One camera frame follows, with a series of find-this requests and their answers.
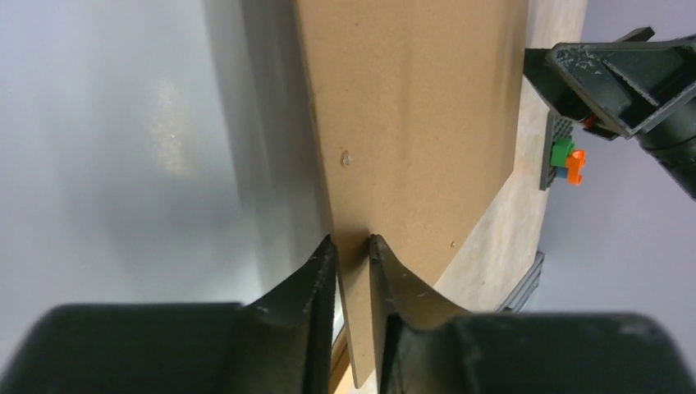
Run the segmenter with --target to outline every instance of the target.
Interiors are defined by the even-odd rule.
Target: wooden panel
[[[513,168],[527,2],[295,1],[360,386],[364,241],[433,284],[481,218]]]

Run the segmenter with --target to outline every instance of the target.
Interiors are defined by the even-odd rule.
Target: wooden edge
[[[338,333],[338,337],[331,348],[331,373],[328,379],[328,392],[337,392],[339,383],[346,375],[350,357],[348,356],[348,338],[346,328]]]

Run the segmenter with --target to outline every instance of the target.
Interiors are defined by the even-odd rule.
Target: gray wall
[[[655,39],[696,33],[694,0],[590,0],[584,41],[652,26]],[[547,253],[532,308],[629,310],[672,332],[696,367],[696,204],[633,141],[575,132],[586,149],[579,187],[554,184],[540,249]]]
[[[254,300],[324,233],[291,2],[0,2],[0,366],[75,301]]]

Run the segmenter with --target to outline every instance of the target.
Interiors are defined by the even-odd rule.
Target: wooden table
[[[527,47],[578,41],[586,7],[587,0],[531,0]],[[538,189],[547,112],[525,80],[515,170],[435,285],[468,310],[494,310],[533,263],[547,202]],[[336,392],[377,392],[374,373],[360,389],[352,387],[351,374],[349,367]]]

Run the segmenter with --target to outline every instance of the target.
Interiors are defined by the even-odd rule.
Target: baseplate
[[[560,138],[572,140],[573,122],[549,111],[546,120],[546,138],[542,159],[542,171],[539,179],[539,189],[546,190],[556,179],[556,168],[551,165],[551,147]]]

